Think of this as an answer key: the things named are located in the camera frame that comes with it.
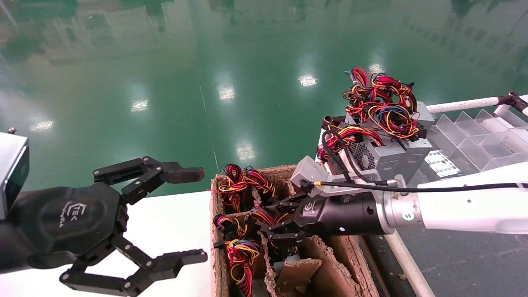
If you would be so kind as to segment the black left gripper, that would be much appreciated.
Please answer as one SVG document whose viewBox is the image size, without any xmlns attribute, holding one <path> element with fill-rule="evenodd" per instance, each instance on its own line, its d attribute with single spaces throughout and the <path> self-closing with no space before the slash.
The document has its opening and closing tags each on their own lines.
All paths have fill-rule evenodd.
<svg viewBox="0 0 528 297">
<path fill-rule="evenodd" d="M 134 205 L 164 183 L 200 182 L 204 169 L 145 156 L 98 168 L 92 175 L 97 183 L 88 187 L 19 194 L 11 208 L 11 269 L 54 269 L 73 263 L 60 276 L 70 289 L 137 297 L 157 281 L 176 278 L 183 266 L 207 261 L 202 249 L 151 258 L 119 235 L 128 221 L 124 203 Z M 130 184 L 121 195 L 110 187 L 125 181 Z M 115 250 L 138 266 L 134 274 L 117 278 L 86 273 Z"/>
</svg>

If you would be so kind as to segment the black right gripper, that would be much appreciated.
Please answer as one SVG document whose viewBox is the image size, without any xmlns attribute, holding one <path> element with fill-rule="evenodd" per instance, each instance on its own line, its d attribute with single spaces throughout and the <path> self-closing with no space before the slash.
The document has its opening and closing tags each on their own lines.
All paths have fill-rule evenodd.
<svg viewBox="0 0 528 297">
<path fill-rule="evenodd" d="M 275 222 L 258 222 L 258 231 L 274 247 L 281 250 L 305 244 L 311 235 L 358 236 L 384 235 L 386 223 L 372 192 L 331 197 L 297 193 L 280 198 L 264 199 L 258 206 L 279 213 L 294 213 L 292 218 Z"/>
</svg>

